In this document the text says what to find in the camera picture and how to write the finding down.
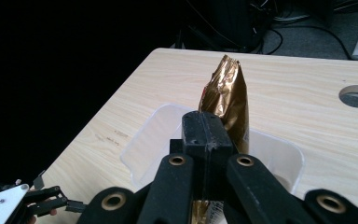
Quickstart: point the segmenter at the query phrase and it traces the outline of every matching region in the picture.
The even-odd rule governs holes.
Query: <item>gold foil bag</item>
[[[199,111],[207,111],[218,116],[237,150],[244,154],[249,152],[247,89],[239,61],[227,55],[223,57],[203,90]],[[193,202],[191,223],[207,223],[210,206],[210,202],[206,201]]]

